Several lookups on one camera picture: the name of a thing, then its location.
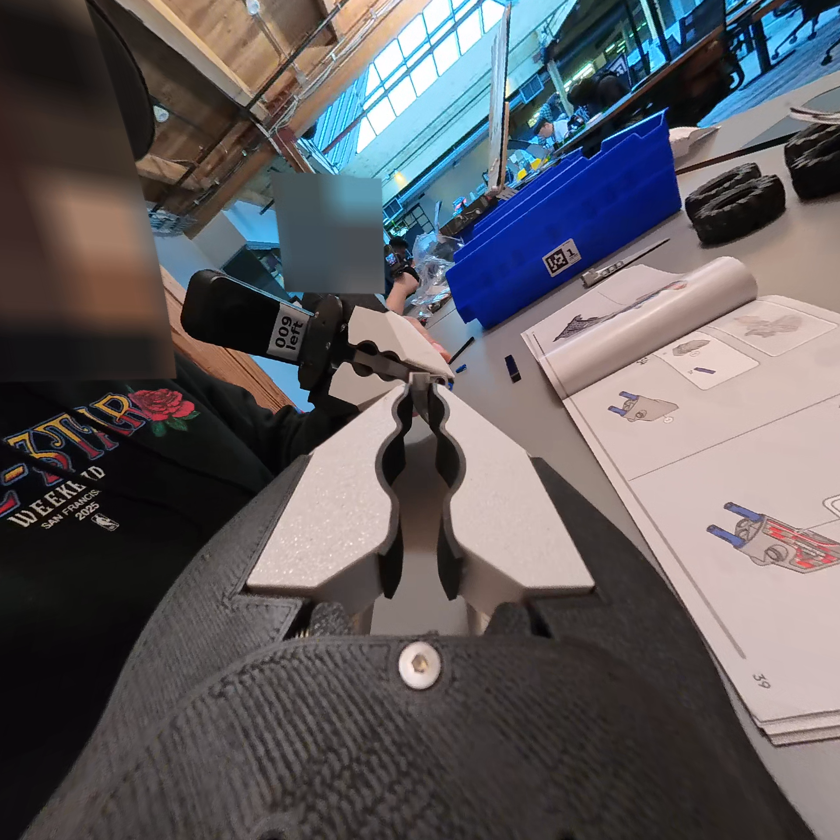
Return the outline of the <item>thin dark rod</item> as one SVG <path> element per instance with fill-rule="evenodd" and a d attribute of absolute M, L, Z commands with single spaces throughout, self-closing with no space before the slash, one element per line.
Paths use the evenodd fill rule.
<path fill-rule="evenodd" d="M 771 140 L 766 140 L 761 143 L 755 143 L 752 145 L 748 145 L 745 148 L 741 148 L 739 150 L 735 150 L 733 152 L 729 152 L 727 154 L 721 154 L 717 157 L 712 157 L 705 161 L 700 161 L 694 164 L 687 164 L 675 170 L 677 176 L 688 174 L 690 172 L 696 172 L 699 170 L 706 169 L 710 166 L 717 165 L 719 163 L 734 161 L 737 159 L 741 159 L 745 156 L 756 154 L 761 151 L 765 151 L 780 145 L 784 145 L 789 142 L 795 136 L 795 132 L 784 134 L 778 138 L 773 138 Z"/>

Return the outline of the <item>white paper bag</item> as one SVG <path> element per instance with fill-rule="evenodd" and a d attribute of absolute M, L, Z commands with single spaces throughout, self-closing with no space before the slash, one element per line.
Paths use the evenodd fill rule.
<path fill-rule="evenodd" d="M 668 131 L 668 142 L 675 161 L 687 157 L 691 149 L 701 140 L 719 131 L 718 125 L 707 128 L 677 127 Z"/>

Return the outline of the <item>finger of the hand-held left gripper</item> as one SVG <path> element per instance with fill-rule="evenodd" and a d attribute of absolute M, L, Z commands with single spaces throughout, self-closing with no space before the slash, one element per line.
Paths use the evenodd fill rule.
<path fill-rule="evenodd" d="M 327 413 L 362 413 L 396 388 L 398 380 L 387 381 L 376 373 L 361 375 L 356 370 L 336 370 L 327 391 Z"/>
<path fill-rule="evenodd" d="M 393 311 L 355 308 L 347 324 L 350 362 L 386 380 L 411 381 L 425 375 L 431 382 L 449 383 L 454 373 L 407 318 Z"/>

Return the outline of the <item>open instruction booklet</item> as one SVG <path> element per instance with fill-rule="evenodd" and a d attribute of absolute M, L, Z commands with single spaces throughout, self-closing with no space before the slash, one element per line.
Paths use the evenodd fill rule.
<path fill-rule="evenodd" d="M 723 256 L 521 336 L 756 725 L 837 738 L 838 316 Z"/>

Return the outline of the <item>long wooden table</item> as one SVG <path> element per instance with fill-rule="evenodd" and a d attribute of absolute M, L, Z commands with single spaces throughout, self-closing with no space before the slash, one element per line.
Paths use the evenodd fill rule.
<path fill-rule="evenodd" d="M 688 87 L 677 76 L 677 59 L 661 66 L 608 110 L 586 121 L 563 143 L 564 151 L 594 149 L 606 138 L 665 111 L 670 128 L 696 127 L 721 101 L 736 89 L 720 82 L 700 89 Z"/>

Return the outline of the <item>blue plastic bin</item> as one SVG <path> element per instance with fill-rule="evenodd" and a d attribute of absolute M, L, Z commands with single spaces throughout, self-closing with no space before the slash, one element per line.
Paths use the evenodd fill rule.
<path fill-rule="evenodd" d="M 678 213 L 666 114 L 574 151 L 476 223 L 446 272 L 463 322 L 497 326 Z"/>

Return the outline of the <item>black rubber toy tire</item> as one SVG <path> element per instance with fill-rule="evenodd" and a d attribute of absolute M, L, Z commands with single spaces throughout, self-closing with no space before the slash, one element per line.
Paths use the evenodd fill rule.
<path fill-rule="evenodd" d="M 686 214 L 693 218 L 699 210 L 715 196 L 736 186 L 754 181 L 762 176 L 760 167 L 755 163 L 741 164 L 719 174 L 689 193 L 685 200 Z"/>
<path fill-rule="evenodd" d="M 802 200 L 839 192 L 839 136 L 802 152 L 788 165 L 794 191 Z"/>
<path fill-rule="evenodd" d="M 785 209 L 782 180 L 765 175 L 711 198 L 696 212 L 693 227 L 703 245 L 725 245 L 766 227 Z"/>
<path fill-rule="evenodd" d="M 814 149 L 820 143 L 830 140 L 839 134 L 838 124 L 810 123 L 803 130 L 792 136 L 784 145 L 784 162 L 788 168 Z"/>

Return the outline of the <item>thin metal hand tool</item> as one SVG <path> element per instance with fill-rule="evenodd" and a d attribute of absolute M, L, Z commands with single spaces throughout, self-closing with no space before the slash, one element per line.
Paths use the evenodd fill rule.
<path fill-rule="evenodd" d="M 669 242 L 669 238 L 663 238 L 659 241 L 649 245 L 645 248 L 641 248 L 636 253 L 632 255 L 625 255 L 622 259 L 618 259 L 617 261 L 604 265 L 599 266 L 597 268 L 590 268 L 583 274 L 581 274 L 581 281 L 582 286 L 584 289 L 591 289 L 609 277 L 612 277 L 619 271 L 623 270 L 624 268 L 629 267 L 633 263 L 637 262 L 641 258 L 645 257 L 646 255 L 650 254 L 651 252 L 655 251 L 658 248 L 661 248 L 663 245 Z"/>

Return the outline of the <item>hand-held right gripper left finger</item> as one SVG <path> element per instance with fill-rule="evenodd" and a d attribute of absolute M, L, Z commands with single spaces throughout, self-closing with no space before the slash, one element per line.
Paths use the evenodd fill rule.
<path fill-rule="evenodd" d="M 401 384 L 318 446 L 291 493 L 246 586 L 312 602 L 393 598 L 403 574 L 400 506 L 413 417 Z"/>

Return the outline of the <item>clear plastic bag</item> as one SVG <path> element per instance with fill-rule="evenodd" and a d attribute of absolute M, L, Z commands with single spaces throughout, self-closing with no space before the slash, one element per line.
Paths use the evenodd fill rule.
<path fill-rule="evenodd" d="M 455 253 L 462 246 L 460 239 L 437 231 L 416 237 L 412 258 L 419 283 L 407 303 L 415 306 L 425 303 L 432 297 L 434 289 L 446 284 L 446 272 L 455 264 Z"/>

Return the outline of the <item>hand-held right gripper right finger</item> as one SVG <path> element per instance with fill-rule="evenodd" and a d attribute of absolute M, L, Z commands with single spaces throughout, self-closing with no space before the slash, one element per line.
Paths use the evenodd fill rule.
<path fill-rule="evenodd" d="M 452 393 L 427 388 L 435 467 L 447 486 L 437 572 L 449 600 L 586 595 L 595 582 L 529 453 Z"/>

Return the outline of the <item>person's left forearm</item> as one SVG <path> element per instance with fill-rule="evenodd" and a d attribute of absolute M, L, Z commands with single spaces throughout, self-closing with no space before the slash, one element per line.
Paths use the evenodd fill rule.
<path fill-rule="evenodd" d="M 302 413 L 294 406 L 284 406 L 273 413 L 244 388 L 222 381 L 215 381 L 211 393 L 209 401 L 224 423 L 273 476 L 296 458 L 310 454 L 356 417 L 356 413 L 334 416 L 317 407 Z"/>

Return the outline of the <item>black office chair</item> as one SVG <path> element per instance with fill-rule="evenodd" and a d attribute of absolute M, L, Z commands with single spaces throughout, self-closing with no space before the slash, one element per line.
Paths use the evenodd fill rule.
<path fill-rule="evenodd" d="M 677 78 L 689 88 L 704 89 L 722 83 L 729 90 L 745 76 L 731 49 L 723 1 L 699 2 L 679 20 Z"/>

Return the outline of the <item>upright wooden board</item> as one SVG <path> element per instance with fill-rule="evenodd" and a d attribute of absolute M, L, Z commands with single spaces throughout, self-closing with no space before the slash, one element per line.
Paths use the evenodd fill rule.
<path fill-rule="evenodd" d="M 487 185 L 487 193 L 491 196 L 497 196 L 503 190 L 507 178 L 509 123 L 507 85 L 510 22 L 511 4 L 508 3 L 504 6 L 491 48 Z"/>

